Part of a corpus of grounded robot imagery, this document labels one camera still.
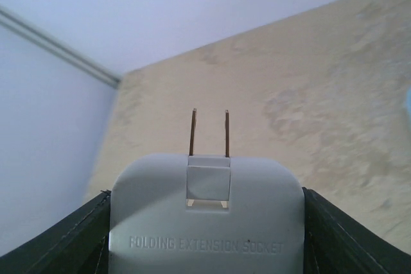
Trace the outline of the white charger block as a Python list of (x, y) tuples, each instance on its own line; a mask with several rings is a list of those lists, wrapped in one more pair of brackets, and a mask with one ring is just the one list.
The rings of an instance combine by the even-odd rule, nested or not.
[(302, 273), (304, 193), (267, 158), (155, 153), (110, 198), (109, 273)]

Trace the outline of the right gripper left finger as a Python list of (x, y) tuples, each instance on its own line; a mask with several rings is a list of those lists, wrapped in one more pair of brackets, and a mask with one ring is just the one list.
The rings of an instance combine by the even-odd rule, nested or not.
[(109, 190), (1, 257), (1, 273), (107, 273)]

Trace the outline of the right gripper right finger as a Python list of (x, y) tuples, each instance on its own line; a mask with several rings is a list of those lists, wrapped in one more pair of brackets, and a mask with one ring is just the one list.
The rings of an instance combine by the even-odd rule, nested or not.
[(304, 273), (410, 273), (410, 255), (312, 189), (305, 198)]

